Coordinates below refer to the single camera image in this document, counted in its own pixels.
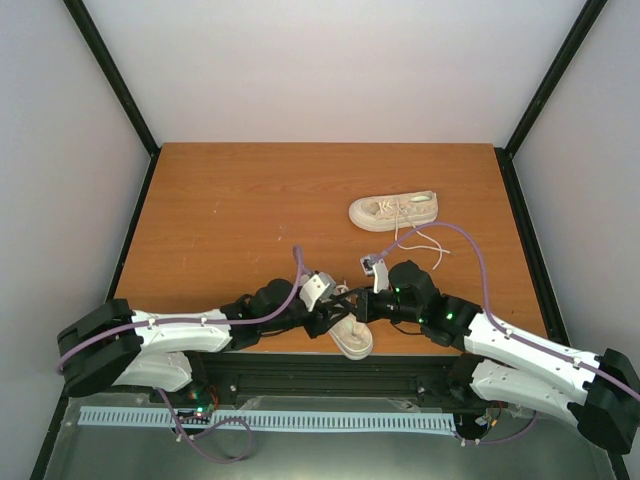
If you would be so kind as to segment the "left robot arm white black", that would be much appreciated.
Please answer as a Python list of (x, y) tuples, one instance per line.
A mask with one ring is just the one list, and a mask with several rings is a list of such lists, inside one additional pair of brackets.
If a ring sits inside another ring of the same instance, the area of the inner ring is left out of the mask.
[(305, 275), (299, 292), (275, 279), (255, 294), (201, 313), (158, 314), (133, 310), (112, 299), (57, 336), (58, 371), (74, 398), (112, 386), (175, 392), (186, 402), (201, 400), (208, 378), (193, 368), (188, 353), (240, 351), (292, 329), (310, 338), (328, 334), (350, 360), (373, 349), (373, 336), (348, 310), (346, 287), (322, 275)]

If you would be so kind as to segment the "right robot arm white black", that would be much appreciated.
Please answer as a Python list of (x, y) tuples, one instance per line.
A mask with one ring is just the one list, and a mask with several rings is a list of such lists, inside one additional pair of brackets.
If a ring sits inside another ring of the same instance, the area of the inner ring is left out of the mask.
[(468, 388), (487, 401), (517, 404), (575, 426), (591, 443), (631, 451), (639, 428), (639, 376), (621, 352), (602, 355), (554, 343), (441, 293), (412, 261), (392, 268), (361, 260), (373, 285), (360, 291), (356, 318), (411, 323), (433, 343), (462, 352)]

